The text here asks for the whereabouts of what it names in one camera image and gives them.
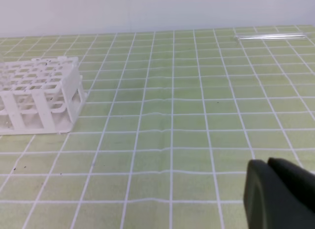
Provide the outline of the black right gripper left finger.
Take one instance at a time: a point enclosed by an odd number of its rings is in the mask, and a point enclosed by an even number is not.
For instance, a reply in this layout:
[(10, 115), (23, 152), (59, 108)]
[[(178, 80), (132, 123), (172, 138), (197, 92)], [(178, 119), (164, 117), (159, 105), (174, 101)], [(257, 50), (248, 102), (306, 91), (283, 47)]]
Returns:
[(243, 203), (250, 229), (315, 227), (315, 213), (304, 206), (262, 160), (248, 162)]

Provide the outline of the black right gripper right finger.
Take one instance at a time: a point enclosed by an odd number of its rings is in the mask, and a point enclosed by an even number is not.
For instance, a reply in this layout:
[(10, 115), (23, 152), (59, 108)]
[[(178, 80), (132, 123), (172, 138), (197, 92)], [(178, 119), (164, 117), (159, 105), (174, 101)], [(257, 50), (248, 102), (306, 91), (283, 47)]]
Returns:
[(309, 210), (315, 212), (315, 175), (282, 158), (269, 158), (268, 165), (287, 189)]

